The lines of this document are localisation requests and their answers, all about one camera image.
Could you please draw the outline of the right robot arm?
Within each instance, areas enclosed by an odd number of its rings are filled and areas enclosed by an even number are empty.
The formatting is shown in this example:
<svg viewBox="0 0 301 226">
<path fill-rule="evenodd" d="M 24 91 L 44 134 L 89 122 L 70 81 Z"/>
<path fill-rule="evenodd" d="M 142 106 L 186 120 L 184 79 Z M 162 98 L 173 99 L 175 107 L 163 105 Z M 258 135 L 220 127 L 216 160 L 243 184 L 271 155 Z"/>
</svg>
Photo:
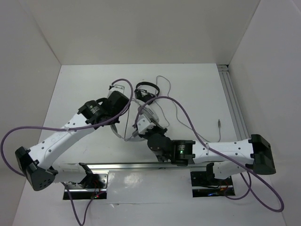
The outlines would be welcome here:
<svg viewBox="0 0 301 226">
<path fill-rule="evenodd" d="M 205 179 L 211 185 L 247 170 L 257 175 L 276 173 L 270 143 L 259 134 L 236 142 L 203 144 L 195 140 L 171 140 L 165 136 L 167 129 L 160 126 L 138 126 L 137 130 L 159 162 L 169 161 L 184 167 L 206 163 Z"/>
</svg>

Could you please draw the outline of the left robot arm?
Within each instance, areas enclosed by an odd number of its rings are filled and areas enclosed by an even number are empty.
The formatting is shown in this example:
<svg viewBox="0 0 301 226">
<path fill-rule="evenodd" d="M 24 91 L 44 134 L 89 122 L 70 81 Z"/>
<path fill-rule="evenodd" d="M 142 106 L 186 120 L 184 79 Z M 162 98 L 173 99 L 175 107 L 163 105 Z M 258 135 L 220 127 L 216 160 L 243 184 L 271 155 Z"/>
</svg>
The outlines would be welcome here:
<svg viewBox="0 0 301 226">
<path fill-rule="evenodd" d="M 84 163 L 67 167 L 53 167 L 53 163 L 70 147 L 99 127 L 114 125 L 128 108 L 130 99 L 119 91 L 107 97 L 84 103 L 78 112 L 60 129 L 30 148 L 15 151 L 19 169 L 33 190 L 40 191 L 52 183 L 72 182 L 83 188 L 93 186 L 99 180 Z"/>
</svg>

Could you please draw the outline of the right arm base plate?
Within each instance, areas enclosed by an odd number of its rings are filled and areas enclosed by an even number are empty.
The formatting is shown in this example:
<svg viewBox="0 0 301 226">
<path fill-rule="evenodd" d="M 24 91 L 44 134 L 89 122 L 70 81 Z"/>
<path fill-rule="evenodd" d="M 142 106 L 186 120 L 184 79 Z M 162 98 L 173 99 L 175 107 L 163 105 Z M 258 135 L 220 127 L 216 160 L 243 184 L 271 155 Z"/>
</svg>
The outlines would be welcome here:
<svg viewBox="0 0 301 226">
<path fill-rule="evenodd" d="M 191 171 L 190 177 L 194 198 L 224 196 L 225 192 L 228 196 L 235 196 L 231 177 L 208 180 L 204 171 Z"/>
</svg>

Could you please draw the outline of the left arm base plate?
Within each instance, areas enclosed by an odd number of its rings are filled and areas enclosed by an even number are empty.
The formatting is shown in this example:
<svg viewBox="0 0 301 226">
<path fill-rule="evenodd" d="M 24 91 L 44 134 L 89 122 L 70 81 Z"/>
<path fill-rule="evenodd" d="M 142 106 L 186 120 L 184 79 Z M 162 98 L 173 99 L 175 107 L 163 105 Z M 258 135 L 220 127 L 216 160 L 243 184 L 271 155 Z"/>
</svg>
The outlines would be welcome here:
<svg viewBox="0 0 301 226">
<path fill-rule="evenodd" d="M 107 199 L 108 171 L 100 171 L 90 181 L 65 183 L 73 200 Z"/>
</svg>

